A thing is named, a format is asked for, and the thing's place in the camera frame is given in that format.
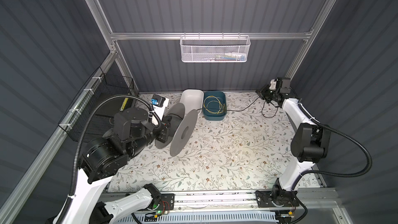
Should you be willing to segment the grey foam spool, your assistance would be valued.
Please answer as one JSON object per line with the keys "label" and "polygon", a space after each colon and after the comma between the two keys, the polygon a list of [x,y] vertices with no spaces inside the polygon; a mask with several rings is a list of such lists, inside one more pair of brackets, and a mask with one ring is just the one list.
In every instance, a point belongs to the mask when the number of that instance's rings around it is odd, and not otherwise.
{"label": "grey foam spool", "polygon": [[198,120],[198,111],[192,110],[185,115],[182,103],[172,106],[164,117],[170,118],[172,141],[170,144],[155,144],[157,149],[164,149],[170,145],[170,155],[176,157],[187,145]]}

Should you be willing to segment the white plastic bin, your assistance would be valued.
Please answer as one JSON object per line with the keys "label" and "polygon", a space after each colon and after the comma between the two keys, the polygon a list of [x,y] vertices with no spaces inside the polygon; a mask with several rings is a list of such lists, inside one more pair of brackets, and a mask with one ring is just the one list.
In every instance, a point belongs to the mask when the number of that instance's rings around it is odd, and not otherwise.
{"label": "white plastic bin", "polygon": [[185,107],[185,115],[192,110],[201,111],[203,107],[204,92],[197,89],[185,90],[180,98],[180,103]]}

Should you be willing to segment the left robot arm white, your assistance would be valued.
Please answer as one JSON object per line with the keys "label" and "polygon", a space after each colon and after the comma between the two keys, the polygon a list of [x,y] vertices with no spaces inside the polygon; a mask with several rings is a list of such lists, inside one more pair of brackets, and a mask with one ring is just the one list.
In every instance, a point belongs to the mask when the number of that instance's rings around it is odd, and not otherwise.
{"label": "left robot arm white", "polygon": [[[114,125],[105,134],[83,145],[96,112],[116,99],[140,101],[146,108],[125,108],[114,116]],[[104,203],[99,198],[120,168],[157,141],[166,147],[174,138],[182,115],[168,112],[159,117],[155,105],[138,97],[119,94],[100,102],[92,111],[78,140],[73,161],[72,181],[66,201],[48,224],[111,224],[135,211],[149,209],[154,216],[164,211],[162,194],[154,184],[146,184],[120,203]]]}

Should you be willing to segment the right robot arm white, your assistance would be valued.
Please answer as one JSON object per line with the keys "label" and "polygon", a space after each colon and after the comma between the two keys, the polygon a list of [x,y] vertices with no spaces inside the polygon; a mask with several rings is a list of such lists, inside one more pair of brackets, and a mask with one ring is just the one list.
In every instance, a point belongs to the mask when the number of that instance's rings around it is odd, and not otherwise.
{"label": "right robot arm white", "polygon": [[[373,161],[368,150],[351,136],[336,130],[326,124],[322,124],[304,107],[301,100],[292,90],[291,79],[278,77],[270,81],[256,94],[265,103],[275,102],[287,114],[295,135],[290,143],[290,151],[293,159],[281,177],[279,177],[272,187],[267,200],[257,196],[260,204],[265,203],[276,207],[283,207],[288,204],[298,206],[295,198],[296,188],[300,179],[307,174],[321,174],[334,177],[359,177],[366,174],[372,167]],[[354,173],[342,174],[325,171],[313,170],[313,166],[321,159],[324,159],[329,151],[330,138],[332,134],[337,134],[358,146],[366,158],[365,167]]]}

